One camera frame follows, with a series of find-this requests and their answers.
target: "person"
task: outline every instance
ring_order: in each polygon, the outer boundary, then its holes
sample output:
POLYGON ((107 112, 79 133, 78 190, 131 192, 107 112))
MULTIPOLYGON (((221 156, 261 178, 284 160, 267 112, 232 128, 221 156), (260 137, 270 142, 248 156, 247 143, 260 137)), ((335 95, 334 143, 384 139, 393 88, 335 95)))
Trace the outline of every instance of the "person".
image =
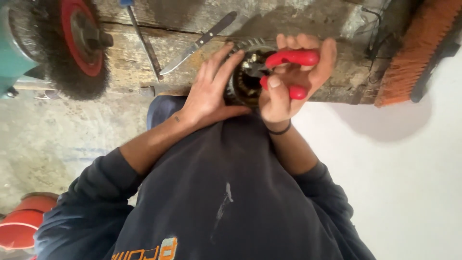
POLYGON ((225 44, 187 98, 156 97, 148 131, 98 157, 44 214, 37 259, 375 259, 344 191, 291 124, 330 77, 336 42, 280 34, 277 45, 319 49, 320 61, 278 66, 252 112, 223 100, 244 55, 223 63, 225 44), (311 87, 304 100, 289 98, 295 83, 311 87))

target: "red handle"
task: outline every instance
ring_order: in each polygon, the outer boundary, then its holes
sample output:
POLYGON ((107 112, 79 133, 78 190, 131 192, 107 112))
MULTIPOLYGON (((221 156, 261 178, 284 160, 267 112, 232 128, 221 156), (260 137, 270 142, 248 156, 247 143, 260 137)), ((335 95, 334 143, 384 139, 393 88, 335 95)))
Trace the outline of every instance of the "red handle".
POLYGON ((283 50, 278 51, 266 59, 265 65, 268 69, 283 63, 298 63, 302 66, 315 66, 319 63, 319 52, 311 50, 283 50))
MULTIPOLYGON (((264 90, 268 90, 268 76, 263 76, 260 79, 260 85, 264 90)), ((309 89, 301 85, 289 86, 289 96, 291 99, 302 100, 308 95, 309 89)))

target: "kitchen knife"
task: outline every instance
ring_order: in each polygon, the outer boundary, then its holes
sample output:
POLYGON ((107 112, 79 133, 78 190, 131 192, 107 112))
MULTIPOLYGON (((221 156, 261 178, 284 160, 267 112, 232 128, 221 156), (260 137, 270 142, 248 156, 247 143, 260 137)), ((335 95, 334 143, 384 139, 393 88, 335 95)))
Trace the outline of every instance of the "kitchen knife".
POLYGON ((237 17, 237 12, 232 11, 229 14, 225 15, 214 27, 212 27, 208 32, 206 32, 199 40, 197 40, 193 45, 189 46, 183 53, 178 55, 173 59, 159 74, 165 75, 170 71, 174 70, 178 65, 180 65, 184 60, 191 56, 195 51, 200 47, 210 41, 213 37, 219 34, 222 30, 228 27, 237 17))

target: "metal rod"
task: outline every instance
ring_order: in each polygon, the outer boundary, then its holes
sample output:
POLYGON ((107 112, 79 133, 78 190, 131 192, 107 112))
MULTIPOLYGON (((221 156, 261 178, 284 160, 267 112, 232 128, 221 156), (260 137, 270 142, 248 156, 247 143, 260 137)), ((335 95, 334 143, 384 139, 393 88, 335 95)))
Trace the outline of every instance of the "metal rod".
POLYGON ((149 66, 151 67, 151 70, 156 75, 157 82, 160 82, 159 75, 157 74, 157 71, 154 66, 154 60, 152 59, 151 55, 149 54, 149 51, 147 50, 146 42, 144 41, 143 35, 141 34, 140 28, 138 27, 138 23, 136 23, 135 15, 133 15, 131 6, 127 6, 127 11, 128 11, 128 15, 130 16, 130 19, 132 20, 132 24, 133 24, 133 27, 135 28, 136 34, 138 35, 138 38, 141 41, 141 45, 143 46, 143 49, 149 60, 149 66))

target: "red bucket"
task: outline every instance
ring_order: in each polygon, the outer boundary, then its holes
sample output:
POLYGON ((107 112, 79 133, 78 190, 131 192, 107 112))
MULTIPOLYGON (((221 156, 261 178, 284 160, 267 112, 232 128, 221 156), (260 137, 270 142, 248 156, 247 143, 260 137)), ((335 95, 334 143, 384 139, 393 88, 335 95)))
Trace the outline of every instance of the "red bucket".
POLYGON ((24 195, 21 203, 0 222, 0 247, 27 249, 34 247, 33 235, 43 222, 43 214, 56 206, 58 195, 33 192, 24 195))

